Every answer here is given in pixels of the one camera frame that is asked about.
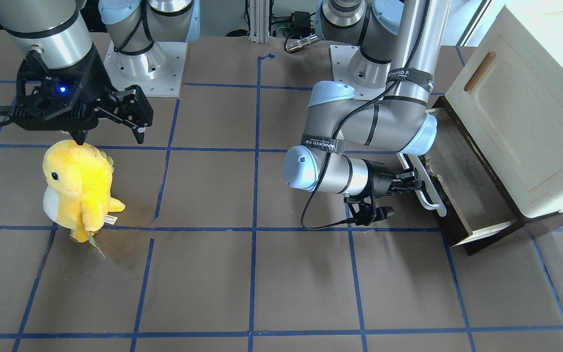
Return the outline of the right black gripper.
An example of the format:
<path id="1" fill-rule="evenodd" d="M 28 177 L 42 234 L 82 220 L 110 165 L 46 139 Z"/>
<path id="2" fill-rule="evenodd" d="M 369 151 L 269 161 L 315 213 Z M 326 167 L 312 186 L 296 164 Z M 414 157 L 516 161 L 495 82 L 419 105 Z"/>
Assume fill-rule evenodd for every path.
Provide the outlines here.
<path id="1" fill-rule="evenodd" d="M 25 130 L 63 130 L 77 145 L 101 118 L 127 126 L 138 144 L 152 126 L 154 111 L 142 87 L 115 91 L 95 47 L 79 62 L 49 69 L 30 50 L 17 74 L 16 102 L 10 120 Z"/>

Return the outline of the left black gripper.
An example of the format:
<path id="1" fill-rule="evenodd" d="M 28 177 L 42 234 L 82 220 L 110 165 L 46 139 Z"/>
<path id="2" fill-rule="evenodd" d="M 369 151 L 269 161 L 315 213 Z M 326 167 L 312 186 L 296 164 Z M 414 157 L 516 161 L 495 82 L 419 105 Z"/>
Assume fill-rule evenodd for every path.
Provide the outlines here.
<path id="1" fill-rule="evenodd" d="M 393 172 L 382 163 L 363 161 L 367 167 L 367 184 L 359 194 L 344 197 L 344 203 L 352 214 L 344 223 L 369 226 L 385 220 L 393 216 L 394 210 L 389 206 L 377 207 L 375 199 L 425 190 L 425 182 L 417 182 L 419 178 L 416 168 Z"/>

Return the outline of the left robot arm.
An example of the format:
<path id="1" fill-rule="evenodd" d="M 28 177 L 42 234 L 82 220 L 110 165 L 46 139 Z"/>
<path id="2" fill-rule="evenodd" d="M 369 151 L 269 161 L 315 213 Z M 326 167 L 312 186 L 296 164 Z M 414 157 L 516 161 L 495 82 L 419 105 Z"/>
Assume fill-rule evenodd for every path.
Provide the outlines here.
<path id="1" fill-rule="evenodd" d="M 358 47 L 351 83 L 314 85 L 303 136 L 286 152 L 283 177 L 293 189 L 342 194 L 351 218 L 367 226 L 393 209 L 383 196 L 425 189 L 415 169 L 345 154 L 357 143 L 403 154 L 425 154 L 436 138 L 436 118 L 425 110 L 451 7 L 449 0 L 322 0 L 319 38 Z"/>

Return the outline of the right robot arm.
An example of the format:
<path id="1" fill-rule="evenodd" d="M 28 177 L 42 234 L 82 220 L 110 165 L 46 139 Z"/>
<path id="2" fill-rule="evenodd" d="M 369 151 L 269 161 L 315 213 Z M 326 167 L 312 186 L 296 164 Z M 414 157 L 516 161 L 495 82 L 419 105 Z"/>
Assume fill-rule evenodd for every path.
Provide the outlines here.
<path id="1" fill-rule="evenodd" d="M 176 97 L 188 43 L 200 36 L 198 0 L 101 0 L 112 46 L 101 58 L 80 0 L 0 0 L 0 23 L 24 53 L 16 98 L 0 106 L 30 131 L 61 130 L 78 145 L 110 119 L 144 141 L 150 96 Z"/>

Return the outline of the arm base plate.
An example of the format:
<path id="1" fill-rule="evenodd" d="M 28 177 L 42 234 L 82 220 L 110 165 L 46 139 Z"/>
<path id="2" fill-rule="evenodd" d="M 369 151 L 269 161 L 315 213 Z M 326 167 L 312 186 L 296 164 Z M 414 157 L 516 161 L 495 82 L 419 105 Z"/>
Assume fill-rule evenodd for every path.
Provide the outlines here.
<path id="1" fill-rule="evenodd" d="M 125 90 L 142 88 L 147 97 L 179 97 L 188 43 L 156 42 L 138 56 L 115 53 L 110 43 L 104 66 L 112 85 Z"/>
<path id="2" fill-rule="evenodd" d="M 372 99 L 385 89 L 392 58 L 388 56 L 381 60 L 366 54 L 361 46 L 331 45 L 333 80 L 352 86 L 362 98 Z"/>

